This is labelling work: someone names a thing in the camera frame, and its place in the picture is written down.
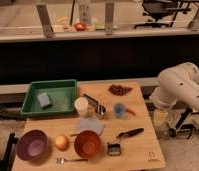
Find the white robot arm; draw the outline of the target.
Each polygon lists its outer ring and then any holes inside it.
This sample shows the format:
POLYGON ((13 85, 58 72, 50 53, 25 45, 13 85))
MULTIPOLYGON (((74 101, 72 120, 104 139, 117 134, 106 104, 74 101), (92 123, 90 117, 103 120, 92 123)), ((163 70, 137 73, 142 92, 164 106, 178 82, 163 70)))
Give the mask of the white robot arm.
POLYGON ((159 73, 150 99, 157 109, 170 110, 180 100, 199 112, 198 77, 199 68, 191 62, 166 68, 159 73))

